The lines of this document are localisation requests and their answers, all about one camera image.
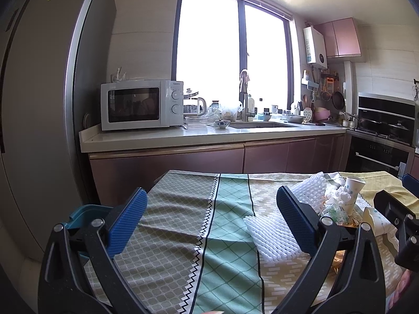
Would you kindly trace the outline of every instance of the white countertop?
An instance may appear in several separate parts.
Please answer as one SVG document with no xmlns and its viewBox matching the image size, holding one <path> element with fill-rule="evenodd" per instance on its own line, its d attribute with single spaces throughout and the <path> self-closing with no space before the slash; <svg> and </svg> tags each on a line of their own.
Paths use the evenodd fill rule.
<svg viewBox="0 0 419 314">
<path fill-rule="evenodd" d="M 79 133 L 82 152 L 106 152 L 187 145 L 214 145 L 345 133 L 346 128 L 292 124 L 293 127 L 226 129 L 183 127 L 102 131 L 96 125 Z"/>
</svg>

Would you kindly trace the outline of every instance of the screw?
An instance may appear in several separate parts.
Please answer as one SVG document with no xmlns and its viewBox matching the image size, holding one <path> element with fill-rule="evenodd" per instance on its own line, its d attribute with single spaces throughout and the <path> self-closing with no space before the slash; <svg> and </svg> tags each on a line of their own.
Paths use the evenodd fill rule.
<svg viewBox="0 0 419 314">
<path fill-rule="evenodd" d="M 54 226 L 54 231 L 55 232 L 60 232 L 61 230 L 63 230 L 63 226 L 62 226 L 62 224 L 61 223 L 59 223 L 59 224 L 57 224 L 57 225 L 55 225 Z"/>
<path fill-rule="evenodd" d="M 371 226 L 368 223 L 362 223 L 361 228 L 364 229 L 366 232 L 370 231 Z"/>
<path fill-rule="evenodd" d="M 321 223 L 323 223 L 326 226 L 331 226 L 333 224 L 333 220 L 330 217 L 323 217 L 321 219 Z"/>
<path fill-rule="evenodd" d="M 92 226 L 94 227 L 101 226 L 102 224 L 103 224 L 103 219 L 101 218 L 97 218 L 92 221 Z"/>
</svg>

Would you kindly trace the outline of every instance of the refrigerator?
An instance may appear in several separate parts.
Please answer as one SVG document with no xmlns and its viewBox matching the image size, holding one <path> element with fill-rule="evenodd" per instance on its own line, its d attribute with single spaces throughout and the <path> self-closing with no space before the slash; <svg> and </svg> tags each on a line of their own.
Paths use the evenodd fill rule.
<svg viewBox="0 0 419 314">
<path fill-rule="evenodd" d="M 99 203 L 78 132 L 100 123 L 114 0 L 13 0 L 0 18 L 0 212 L 41 261 L 54 224 Z"/>
</svg>

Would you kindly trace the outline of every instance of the white foam net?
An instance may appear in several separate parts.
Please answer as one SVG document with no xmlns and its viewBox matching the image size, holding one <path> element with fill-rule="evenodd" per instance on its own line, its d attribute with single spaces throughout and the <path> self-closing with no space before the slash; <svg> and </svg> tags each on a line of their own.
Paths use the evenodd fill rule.
<svg viewBox="0 0 419 314">
<path fill-rule="evenodd" d="M 290 190 L 300 202 L 310 204 L 317 213 L 323 210 L 326 179 L 322 172 L 293 185 Z M 267 216 L 247 216 L 244 222 L 266 261 L 283 262 L 303 254 L 279 211 Z"/>
</svg>

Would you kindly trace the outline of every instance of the cabinet door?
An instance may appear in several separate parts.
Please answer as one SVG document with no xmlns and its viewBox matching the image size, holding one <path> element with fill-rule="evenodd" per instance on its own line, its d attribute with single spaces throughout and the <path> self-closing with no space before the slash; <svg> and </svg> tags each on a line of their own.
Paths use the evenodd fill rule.
<svg viewBox="0 0 419 314">
<path fill-rule="evenodd" d="M 352 18 L 333 22 L 339 56 L 361 55 L 357 31 Z"/>
<path fill-rule="evenodd" d="M 314 147 L 312 172 L 329 172 L 330 155 L 333 147 L 333 136 L 319 136 Z"/>
<path fill-rule="evenodd" d="M 413 165 L 412 170 L 410 170 L 410 175 L 419 180 L 419 156 L 417 154 L 413 159 Z"/>
<path fill-rule="evenodd" d="M 246 147 L 244 173 L 285 172 L 290 143 Z"/>
<path fill-rule="evenodd" d="M 124 204 L 137 187 L 147 192 L 168 170 L 242 173 L 244 149 L 90 161 L 102 205 Z"/>
<path fill-rule="evenodd" d="M 326 57 L 338 56 L 338 46 L 336 43 L 335 31 L 332 23 L 322 23 L 314 26 L 314 29 L 320 32 L 324 38 L 324 46 L 326 47 Z"/>
<path fill-rule="evenodd" d="M 329 172 L 338 172 L 345 143 L 345 135 L 337 135 L 333 138 L 332 154 L 330 157 Z"/>
<path fill-rule="evenodd" d="M 286 172 L 311 173 L 315 139 L 302 139 L 290 143 Z"/>
</svg>

